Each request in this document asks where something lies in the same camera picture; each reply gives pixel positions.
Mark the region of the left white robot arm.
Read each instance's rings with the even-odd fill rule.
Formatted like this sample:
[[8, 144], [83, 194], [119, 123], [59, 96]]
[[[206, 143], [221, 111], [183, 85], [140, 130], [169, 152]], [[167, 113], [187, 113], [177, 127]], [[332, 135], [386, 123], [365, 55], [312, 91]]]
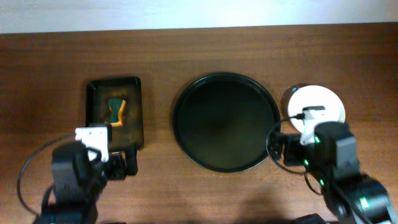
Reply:
[[98, 218], [96, 202], [109, 180], [136, 175], [137, 149], [112, 154], [107, 162], [101, 152], [75, 141], [56, 147], [52, 153], [54, 183], [46, 190], [41, 214], [35, 223], [93, 224]]

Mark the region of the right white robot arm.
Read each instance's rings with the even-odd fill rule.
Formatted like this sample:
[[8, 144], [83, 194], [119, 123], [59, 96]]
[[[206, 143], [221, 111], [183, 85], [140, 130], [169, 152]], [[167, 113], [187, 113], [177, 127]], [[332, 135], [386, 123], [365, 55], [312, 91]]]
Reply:
[[266, 152], [273, 162], [283, 158], [280, 168], [290, 172], [303, 166], [301, 175], [311, 175], [321, 187], [328, 209], [339, 223], [397, 223], [397, 212], [386, 188], [360, 171], [357, 140], [348, 124], [329, 121], [315, 126], [315, 141], [299, 143], [298, 134], [284, 134], [271, 127]]

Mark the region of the cream plate top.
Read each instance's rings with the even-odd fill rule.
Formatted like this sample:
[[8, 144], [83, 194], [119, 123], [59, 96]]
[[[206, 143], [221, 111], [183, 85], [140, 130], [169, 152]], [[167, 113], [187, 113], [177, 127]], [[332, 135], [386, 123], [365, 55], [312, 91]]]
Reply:
[[288, 116], [301, 113], [302, 109], [308, 106], [324, 106], [333, 121], [345, 122], [346, 111], [343, 102], [336, 93], [324, 86], [293, 87], [285, 109]]

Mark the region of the orange green scrub sponge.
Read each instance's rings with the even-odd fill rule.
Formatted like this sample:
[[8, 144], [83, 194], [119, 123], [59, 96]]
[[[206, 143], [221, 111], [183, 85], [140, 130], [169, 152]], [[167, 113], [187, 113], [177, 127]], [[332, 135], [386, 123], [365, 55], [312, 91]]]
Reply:
[[125, 109], [126, 101], [119, 98], [110, 98], [108, 100], [108, 107], [110, 114], [105, 120], [106, 124], [110, 124], [112, 127], [123, 126], [123, 113]]

